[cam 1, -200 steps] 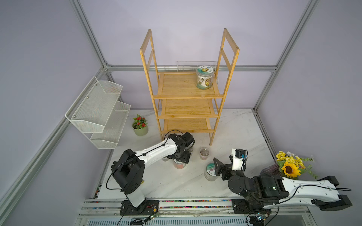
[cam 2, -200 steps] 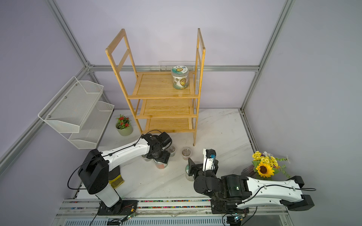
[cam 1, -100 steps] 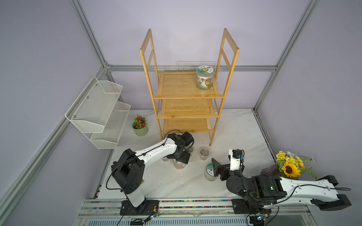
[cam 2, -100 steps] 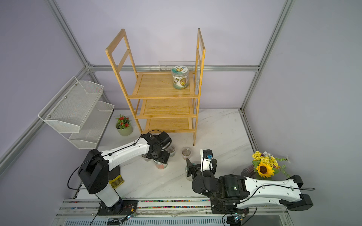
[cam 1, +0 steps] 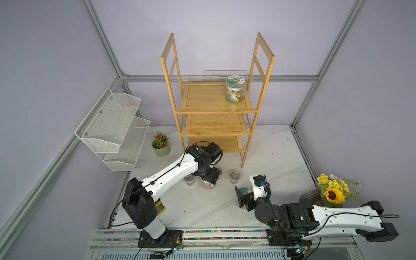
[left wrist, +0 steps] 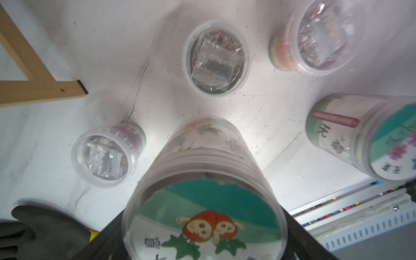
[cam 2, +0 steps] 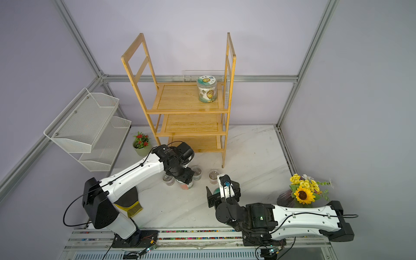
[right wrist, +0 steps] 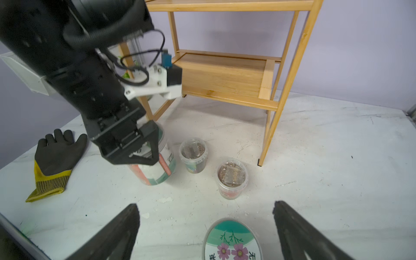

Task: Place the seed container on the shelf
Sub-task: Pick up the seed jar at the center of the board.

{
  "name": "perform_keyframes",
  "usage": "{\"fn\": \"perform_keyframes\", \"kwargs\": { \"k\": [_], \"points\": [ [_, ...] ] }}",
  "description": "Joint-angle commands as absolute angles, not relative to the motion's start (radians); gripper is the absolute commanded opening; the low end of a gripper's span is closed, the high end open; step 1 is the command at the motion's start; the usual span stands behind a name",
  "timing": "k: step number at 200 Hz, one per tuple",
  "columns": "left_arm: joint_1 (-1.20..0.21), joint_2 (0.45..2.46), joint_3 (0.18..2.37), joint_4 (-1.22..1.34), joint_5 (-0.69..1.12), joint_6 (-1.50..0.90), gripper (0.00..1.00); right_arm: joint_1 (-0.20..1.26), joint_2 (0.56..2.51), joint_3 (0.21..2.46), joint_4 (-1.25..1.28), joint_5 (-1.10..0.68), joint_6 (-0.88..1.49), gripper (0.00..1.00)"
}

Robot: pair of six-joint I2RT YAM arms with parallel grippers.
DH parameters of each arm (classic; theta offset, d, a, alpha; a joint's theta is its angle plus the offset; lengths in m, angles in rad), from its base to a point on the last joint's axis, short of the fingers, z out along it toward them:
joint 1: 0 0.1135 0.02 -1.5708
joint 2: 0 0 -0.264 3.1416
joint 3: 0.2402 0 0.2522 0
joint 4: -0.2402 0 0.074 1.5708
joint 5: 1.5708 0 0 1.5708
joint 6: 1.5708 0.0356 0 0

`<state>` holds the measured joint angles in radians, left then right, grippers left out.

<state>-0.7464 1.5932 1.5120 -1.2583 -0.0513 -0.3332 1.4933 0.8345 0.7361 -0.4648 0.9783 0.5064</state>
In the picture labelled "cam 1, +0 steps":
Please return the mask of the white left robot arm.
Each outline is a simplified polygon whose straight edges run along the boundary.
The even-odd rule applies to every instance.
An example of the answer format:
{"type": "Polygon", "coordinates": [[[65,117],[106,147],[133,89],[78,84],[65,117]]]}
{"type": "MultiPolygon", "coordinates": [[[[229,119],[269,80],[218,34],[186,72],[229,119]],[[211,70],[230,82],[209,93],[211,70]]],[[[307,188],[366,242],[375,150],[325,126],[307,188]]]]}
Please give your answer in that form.
{"type": "Polygon", "coordinates": [[[142,180],[132,178],[127,182],[122,199],[113,209],[108,228],[112,224],[116,209],[122,206],[131,219],[131,224],[140,232],[139,247],[168,248],[182,243],[183,231],[169,230],[160,220],[156,203],[172,186],[187,176],[201,178],[208,184],[216,184],[219,170],[215,165],[221,161],[223,151],[214,142],[207,147],[197,143],[185,149],[175,162],[156,174],[142,180]]]}

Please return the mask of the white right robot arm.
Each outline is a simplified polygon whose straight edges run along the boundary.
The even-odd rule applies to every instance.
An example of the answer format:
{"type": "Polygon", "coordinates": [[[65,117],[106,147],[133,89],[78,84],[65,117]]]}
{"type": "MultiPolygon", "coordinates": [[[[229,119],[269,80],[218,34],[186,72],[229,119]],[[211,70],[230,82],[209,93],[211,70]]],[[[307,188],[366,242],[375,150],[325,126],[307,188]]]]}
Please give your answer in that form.
{"type": "Polygon", "coordinates": [[[360,236],[368,242],[389,242],[399,233],[385,222],[381,204],[372,200],[358,208],[327,208],[318,205],[273,204],[261,188],[243,193],[236,187],[239,208],[253,211],[256,219],[268,226],[270,246],[304,245],[316,238],[360,236]]]}

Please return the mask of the seed jar with red base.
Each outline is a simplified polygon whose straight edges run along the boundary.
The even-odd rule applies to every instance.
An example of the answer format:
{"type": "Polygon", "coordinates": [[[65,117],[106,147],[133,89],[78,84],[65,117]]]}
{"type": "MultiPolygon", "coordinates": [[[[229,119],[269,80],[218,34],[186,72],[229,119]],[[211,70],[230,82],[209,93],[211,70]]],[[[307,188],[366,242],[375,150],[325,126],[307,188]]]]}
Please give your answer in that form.
{"type": "Polygon", "coordinates": [[[200,181],[201,181],[201,186],[202,186],[202,188],[203,189],[205,189],[205,190],[212,190],[212,189],[214,189],[215,188],[215,184],[212,184],[212,183],[210,183],[210,182],[208,182],[208,181],[206,181],[206,180],[204,180],[202,177],[200,177],[199,178],[200,179],[200,181]]]}

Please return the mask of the green-lid sunflower seed jar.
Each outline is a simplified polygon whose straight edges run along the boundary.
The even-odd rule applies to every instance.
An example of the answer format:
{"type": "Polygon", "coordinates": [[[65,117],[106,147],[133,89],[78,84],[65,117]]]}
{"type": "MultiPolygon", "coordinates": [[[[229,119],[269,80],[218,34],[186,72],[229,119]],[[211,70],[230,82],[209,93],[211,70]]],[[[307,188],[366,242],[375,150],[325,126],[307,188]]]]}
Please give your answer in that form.
{"type": "Polygon", "coordinates": [[[238,103],[244,99],[246,79],[240,75],[232,75],[226,79],[226,101],[238,103]]]}

